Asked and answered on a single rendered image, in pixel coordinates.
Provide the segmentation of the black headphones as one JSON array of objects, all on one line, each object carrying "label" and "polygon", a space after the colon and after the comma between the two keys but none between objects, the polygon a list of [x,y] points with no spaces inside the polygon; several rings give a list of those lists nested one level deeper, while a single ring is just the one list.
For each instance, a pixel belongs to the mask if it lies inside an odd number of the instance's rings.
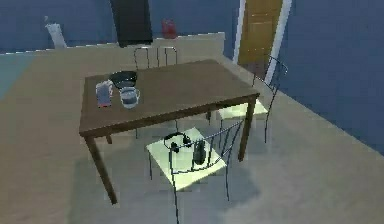
[{"label": "black headphones", "polygon": [[174,132],[163,138],[163,144],[171,151],[179,153],[182,147],[190,148],[192,140],[182,132]]}]

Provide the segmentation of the red jug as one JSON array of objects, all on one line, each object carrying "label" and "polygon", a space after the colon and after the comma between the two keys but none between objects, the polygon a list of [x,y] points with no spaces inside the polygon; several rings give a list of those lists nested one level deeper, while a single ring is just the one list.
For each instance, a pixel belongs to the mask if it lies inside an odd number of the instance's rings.
[{"label": "red jug", "polygon": [[162,20],[162,34],[165,39],[175,39],[177,37],[176,26],[173,20]]}]

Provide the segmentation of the black bottle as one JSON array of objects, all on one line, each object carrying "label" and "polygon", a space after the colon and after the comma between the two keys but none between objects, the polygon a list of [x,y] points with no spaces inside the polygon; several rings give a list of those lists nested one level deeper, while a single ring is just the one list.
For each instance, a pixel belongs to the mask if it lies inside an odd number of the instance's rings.
[{"label": "black bottle", "polygon": [[198,141],[194,144],[193,161],[198,165],[202,165],[205,161],[205,158],[205,142]]}]

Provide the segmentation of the black flat panel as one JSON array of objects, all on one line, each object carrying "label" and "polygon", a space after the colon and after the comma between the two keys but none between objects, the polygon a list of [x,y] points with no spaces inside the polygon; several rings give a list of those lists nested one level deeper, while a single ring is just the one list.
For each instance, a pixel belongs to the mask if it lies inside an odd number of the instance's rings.
[{"label": "black flat panel", "polygon": [[110,4],[121,48],[153,42],[148,0],[110,0]]}]

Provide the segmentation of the white tall object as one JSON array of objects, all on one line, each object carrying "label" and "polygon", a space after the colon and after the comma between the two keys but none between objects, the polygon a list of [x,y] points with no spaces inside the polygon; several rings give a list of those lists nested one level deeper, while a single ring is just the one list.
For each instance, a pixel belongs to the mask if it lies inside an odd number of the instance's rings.
[{"label": "white tall object", "polygon": [[67,44],[63,36],[61,25],[55,22],[51,22],[48,16],[44,17],[44,21],[46,23],[45,28],[51,36],[54,47],[56,49],[66,48]]}]

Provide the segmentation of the brown wooden door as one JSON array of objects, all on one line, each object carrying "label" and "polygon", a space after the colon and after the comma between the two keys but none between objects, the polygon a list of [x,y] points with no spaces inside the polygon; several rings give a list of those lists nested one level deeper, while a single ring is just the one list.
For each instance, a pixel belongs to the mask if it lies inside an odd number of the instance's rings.
[{"label": "brown wooden door", "polygon": [[240,0],[233,61],[267,80],[270,56],[278,55],[288,0]]}]

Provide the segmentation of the brown wooden table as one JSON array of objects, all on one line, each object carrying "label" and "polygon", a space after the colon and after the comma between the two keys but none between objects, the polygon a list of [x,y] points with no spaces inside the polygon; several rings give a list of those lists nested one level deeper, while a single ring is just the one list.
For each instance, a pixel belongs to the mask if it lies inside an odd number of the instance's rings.
[{"label": "brown wooden table", "polygon": [[97,106],[96,84],[105,79],[104,75],[85,79],[79,135],[89,148],[113,204],[117,197],[95,143],[98,137],[109,139],[115,133],[246,103],[248,107],[238,152],[238,159],[244,159],[259,92],[222,63],[207,59],[139,70],[136,88],[140,91],[140,99],[132,109],[122,106],[118,93],[113,94],[111,106]]}]

